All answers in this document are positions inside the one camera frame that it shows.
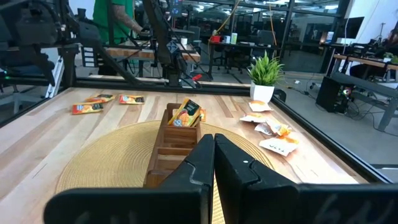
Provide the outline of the white orange tea packet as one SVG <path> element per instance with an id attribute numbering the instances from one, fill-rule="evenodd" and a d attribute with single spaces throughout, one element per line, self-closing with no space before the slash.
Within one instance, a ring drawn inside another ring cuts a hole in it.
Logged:
<path id="1" fill-rule="evenodd" d="M 273 110 L 268 103 L 257 100 L 249 102 L 249 107 L 253 112 L 265 112 Z"/>
<path id="2" fill-rule="evenodd" d="M 299 141 L 289 137 L 280 136 L 277 138 L 265 139 L 259 143 L 259 146 L 286 157 L 298 148 Z"/>
<path id="3" fill-rule="evenodd" d="M 270 127 L 271 131 L 278 136 L 288 136 L 292 132 L 292 129 L 288 125 L 283 124 L 276 119 L 267 119 L 266 123 L 268 127 Z"/>
<path id="4" fill-rule="evenodd" d="M 246 114 L 241 117 L 240 121 L 250 122 L 250 123 L 265 123 L 268 116 L 261 113 Z"/>
<path id="5" fill-rule="evenodd" d="M 255 128 L 255 131 L 258 131 L 262 134 L 273 136 L 275 133 L 271 129 L 271 127 L 267 123 L 259 123 Z"/>

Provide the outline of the dark office chair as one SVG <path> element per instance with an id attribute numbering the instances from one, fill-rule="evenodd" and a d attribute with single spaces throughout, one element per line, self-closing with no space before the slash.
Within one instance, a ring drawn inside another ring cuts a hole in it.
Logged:
<path id="1" fill-rule="evenodd" d="M 19 47 L 14 50 L 0 50 L 0 67 L 6 69 L 10 68 L 15 72 L 33 68 L 34 71 L 42 73 L 41 69 L 32 62 L 34 50 L 41 51 L 41 48 L 38 46 L 30 46 Z"/>

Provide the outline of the black office desk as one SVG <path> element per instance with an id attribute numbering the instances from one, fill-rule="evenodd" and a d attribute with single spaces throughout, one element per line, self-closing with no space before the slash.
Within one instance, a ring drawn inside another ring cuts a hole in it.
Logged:
<path id="1" fill-rule="evenodd" d="M 208 64 L 208 71 L 207 71 L 207 75 L 208 75 L 208 79 L 210 81 L 213 81 L 213 75 L 212 75 L 212 71 L 213 71 L 213 62 L 214 62 L 214 51 L 215 51 L 215 47 L 229 47 L 229 48 L 245 48 L 245 49 L 261 49 L 261 50 L 273 50 L 274 53 L 277 53 L 278 51 L 281 50 L 280 47 L 278 47 L 277 45 L 249 45 L 249 44 L 227 44 L 227 43 L 222 43 L 222 42 L 212 42 L 212 41 L 208 41 L 208 56 L 209 56 L 209 64 Z"/>

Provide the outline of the silver aluminium bracket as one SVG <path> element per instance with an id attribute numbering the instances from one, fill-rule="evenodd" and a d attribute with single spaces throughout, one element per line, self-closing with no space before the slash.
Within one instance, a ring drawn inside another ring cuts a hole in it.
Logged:
<path id="1" fill-rule="evenodd" d="M 48 85 L 45 98 L 53 98 L 57 95 L 61 81 L 62 81 L 64 70 L 65 70 L 65 64 L 64 64 L 63 57 L 59 56 L 57 59 L 57 62 L 55 64 L 55 68 L 52 71 L 52 75 L 54 77 L 55 84 Z"/>

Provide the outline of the person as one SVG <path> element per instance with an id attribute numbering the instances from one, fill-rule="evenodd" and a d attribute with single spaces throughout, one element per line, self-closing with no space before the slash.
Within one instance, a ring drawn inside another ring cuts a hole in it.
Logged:
<path id="1" fill-rule="evenodd" d="M 95 0 L 93 22 L 101 39 L 110 44 L 127 41 L 128 37 L 147 37 L 149 31 L 140 26 L 133 16 L 134 0 Z"/>

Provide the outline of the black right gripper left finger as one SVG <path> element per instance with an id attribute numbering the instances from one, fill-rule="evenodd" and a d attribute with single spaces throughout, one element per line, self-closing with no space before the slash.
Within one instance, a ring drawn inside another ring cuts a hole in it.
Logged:
<path id="1" fill-rule="evenodd" d="M 215 141 L 204 135 L 160 187 L 173 192 L 162 210 L 161 224 L 211 224 Z"/>

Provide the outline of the grey desk with wooden top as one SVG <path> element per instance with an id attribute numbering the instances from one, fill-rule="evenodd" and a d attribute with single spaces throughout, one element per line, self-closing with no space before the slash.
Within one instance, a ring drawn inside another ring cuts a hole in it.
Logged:
<path id="1" fill-rule="evenodd" d="M 364 77 L 368 74 L 369 66 L 382 68 L 387 72 L 386 77 L 382 78 L 382 80 L 385 81 L 390 80 L 389 72 L 391 70 L 396 70 L 395 81 L 398 84 L 398 64 L 383 62 L 382 60 L 372 58 L 360 58 L 340 54 L 334 54 L 333 59 L 335 63 L 331 72 L 328 73 L 328 76 L 336 82 L 353 85 L 354 92 L 351 93 L 352 98 L 382 109 L 384 114 L 377 130 L 384 131 L 392 118 L 398 118 L 398 114 L 396 114 L 396 111 L 398 111 L 398 85 L 396 88 L 391 88 L 381 83 L 365 80 Z M 356 78 L 346 74 L 346 69 L 350 62 L 359 62 L 368 66 L 362 78 Z"/>

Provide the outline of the wooden workbench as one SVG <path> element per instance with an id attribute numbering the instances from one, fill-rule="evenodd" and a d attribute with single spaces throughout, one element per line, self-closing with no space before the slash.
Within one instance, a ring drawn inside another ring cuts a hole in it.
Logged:
<path id="1" fill-rule="evenodd" d="M 191 45 L 182 45 L 177 44 L 183 58 L 189 63 L 193 63 L 193 61 L 199 62 L 201 59 L 201 55 L 191 46 Z M 154 60 L 155 55 L 154 51 L 149 48 L 149 46 L 144 47 L 142 50 L 139 49 L 130 49 L 130 45 L 122 44 L 119 47 L 108 47 L 106 48 L 108 54 L 113 57 L 130 57 L 136 58 L 138 60 Z"/>

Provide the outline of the blue lit screen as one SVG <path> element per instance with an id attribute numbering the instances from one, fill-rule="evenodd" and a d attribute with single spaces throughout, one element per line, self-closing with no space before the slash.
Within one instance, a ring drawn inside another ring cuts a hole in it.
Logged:
<path id="1" fill-rule="evenodd" d="M 169 0 L 170 15 L 173 17 L 182 17 L 183 0 Z"/>

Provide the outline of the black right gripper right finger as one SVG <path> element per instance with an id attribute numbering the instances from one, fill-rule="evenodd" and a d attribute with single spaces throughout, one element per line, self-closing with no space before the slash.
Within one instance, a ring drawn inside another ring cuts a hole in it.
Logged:
<path id="1" fill-rule="evenodd" d="M 226 224 L 292 224 L 298 190 L 222 134 L 215 135 L 215 175 Z"/>

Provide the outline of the brown wooden tea caddy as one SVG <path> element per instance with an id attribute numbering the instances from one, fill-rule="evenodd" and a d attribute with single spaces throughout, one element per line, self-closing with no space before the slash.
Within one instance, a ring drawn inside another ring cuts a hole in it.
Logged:
<path id="1" fill-rule="evenodd" d="M 143 183 L 146 188 L 159 186 L 177 169 L 201 139 L 199 124 L 195 127 L 175 127 L 167 124 L 173 116 L 173 110 L 179 106 L 178 103 L 169 103 L 164 111 Z"/>

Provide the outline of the black computer tower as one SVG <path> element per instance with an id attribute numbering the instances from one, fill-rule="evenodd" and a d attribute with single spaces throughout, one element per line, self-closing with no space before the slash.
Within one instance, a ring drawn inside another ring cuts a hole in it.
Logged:
<path id="1" fill-rule="evenodd" d="M 341 83 L 330 77 L 324 77 L 316 104 L 329 113 L 345 114 L 353 89 L 353 84 Z"/>

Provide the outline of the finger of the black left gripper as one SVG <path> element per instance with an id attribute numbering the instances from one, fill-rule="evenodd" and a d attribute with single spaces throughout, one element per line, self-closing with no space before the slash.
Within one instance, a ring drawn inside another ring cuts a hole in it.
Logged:
<path id="1" fill-rule="evenodd" d="M 49 60 L 49 56 L 45 53 L 42 53 L 40 50 L 34 50 L 32 62 L 41 69 L 45 78 L 52 86 L 54 86 L 55 80 L 52 74 L 52 70 L 55 68 L 55 64 Z"/>

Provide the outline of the black stand with white labels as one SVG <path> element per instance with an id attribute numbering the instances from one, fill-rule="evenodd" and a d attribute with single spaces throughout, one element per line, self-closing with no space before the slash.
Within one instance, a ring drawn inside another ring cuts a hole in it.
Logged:
<path id="1" fill-rule="evenodd" d="M 80 53 L 76 59 L 76 72 L 78 77 L 99 75 L 99 66 L 102 61 L 91 47 L 80 46 Z"/>

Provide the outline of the round woven straw placemat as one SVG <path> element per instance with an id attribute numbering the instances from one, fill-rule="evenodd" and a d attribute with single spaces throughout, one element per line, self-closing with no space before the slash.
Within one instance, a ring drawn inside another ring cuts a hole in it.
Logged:
<path id="1" fill-rule="evenodd" d="M 56 193 L 89 187 L 142 187 L 159 121 L 116 129 L 85 146 L 64 168 Z"/>

